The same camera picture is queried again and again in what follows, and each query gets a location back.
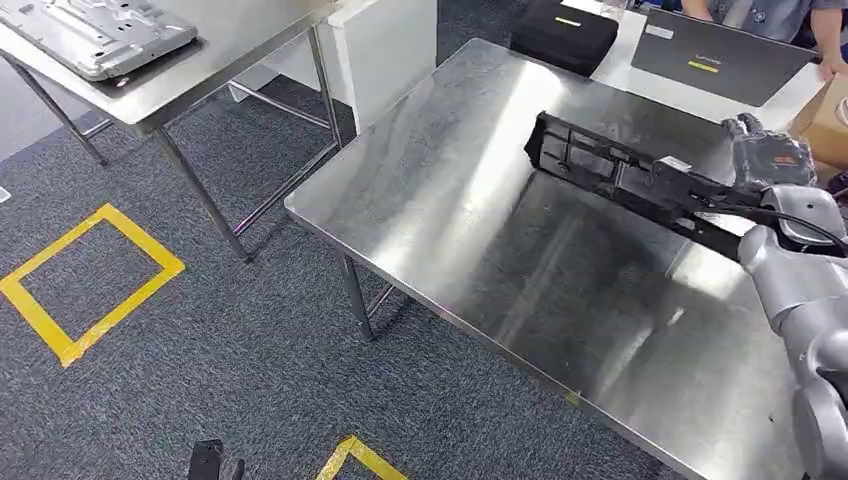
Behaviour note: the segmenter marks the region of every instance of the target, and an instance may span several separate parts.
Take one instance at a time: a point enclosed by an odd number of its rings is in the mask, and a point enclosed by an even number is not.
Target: cardboard box
[[[789,127],[789,134],[809,142],[819,180],[848,170],[848,125],[836,109],[848,98],[848,76],[837,75],[813,97]]]

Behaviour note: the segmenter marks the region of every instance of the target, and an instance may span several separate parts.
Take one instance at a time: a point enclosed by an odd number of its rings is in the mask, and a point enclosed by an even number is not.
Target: person
[[[686,15],[787,43],[809,13],[825,80],[848,74],[841,51],[843,8],[848,8],[848,0],[683,0]]]

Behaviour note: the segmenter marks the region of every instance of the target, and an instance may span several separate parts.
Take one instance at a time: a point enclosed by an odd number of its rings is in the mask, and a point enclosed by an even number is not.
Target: cable
[[[705,210],[705,212],[736,215],[736,216],[739,216],[739,217],[748,218],[749,220],[753,220],[753,219],[750,218],[750,217],[746,217],[745,215],[741,215],[741,213],[760,214],[760,215],[765,215],[767,217],[778,218],[778,219],[781,219],[781,220],[786,220],[786,221],[789,221],[789,222],[792,222],[792,223],[796,223],[796,224],[798,224],[802,227],[808,228],[808,229],[818,233],[819,235],[821,235],[824,238],[833,242],[833,245],[835,247],[839,248],[839,250],[842,251],[842,257],[848,258],[848,245],[846,245],[845,242],[842,241],[841,238],[839,238],[836,235],[834,235],[833,233],[821,228],[820,226],[816,225],[815,223],[804,220],[803,218],[798,218],[798,217],[795,217],[793,215],[789,215],[788,213],[778,212],[776,210],[769,210],[767,208],[746,207],[746,206],[741,206],[741,205],[720,205],[716,208],[707,209],[707,210]]]

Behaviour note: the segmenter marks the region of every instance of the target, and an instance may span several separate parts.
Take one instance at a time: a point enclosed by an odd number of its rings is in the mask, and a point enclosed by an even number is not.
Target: black frame part
[[[691,173],[682,162],[680,166],[658,162],[659,158],[545,112],[536,117],[524,150],[537,170],[739,261],[740,237],[695,212],[709,210],[713,198],[756,206],[758,194]]]

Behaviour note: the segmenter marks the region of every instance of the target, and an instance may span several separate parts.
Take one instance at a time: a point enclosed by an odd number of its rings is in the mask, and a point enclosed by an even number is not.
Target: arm
[[[842,10],[839,8],[814,8],[810,26],[822,54],[821,73],[825,80],[834,74],[848,74],[848,64],[842,59]]]
[[[713,16],[707,8],[707,0],[683,0],[683,13],[708,22],[713,21]]]

